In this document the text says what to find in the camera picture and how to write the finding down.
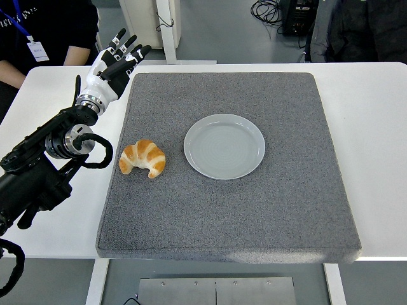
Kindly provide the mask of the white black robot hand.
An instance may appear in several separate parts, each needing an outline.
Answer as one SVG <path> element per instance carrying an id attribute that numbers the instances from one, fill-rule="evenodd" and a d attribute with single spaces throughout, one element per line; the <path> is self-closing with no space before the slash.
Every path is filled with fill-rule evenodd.
<path id="1" fill-rule="evenodd" d="M 85 89 L 75 98 L 76 105 L 94 107 L 97 113 L 102 113 L 110 102 L 122 96 L 131 73 L 151 51 L 148 44 L 133 45 L 136 35 L 122 43 L 125 33 L 126 30 L 121 29 L 98 54 L 86 76 Z"/>

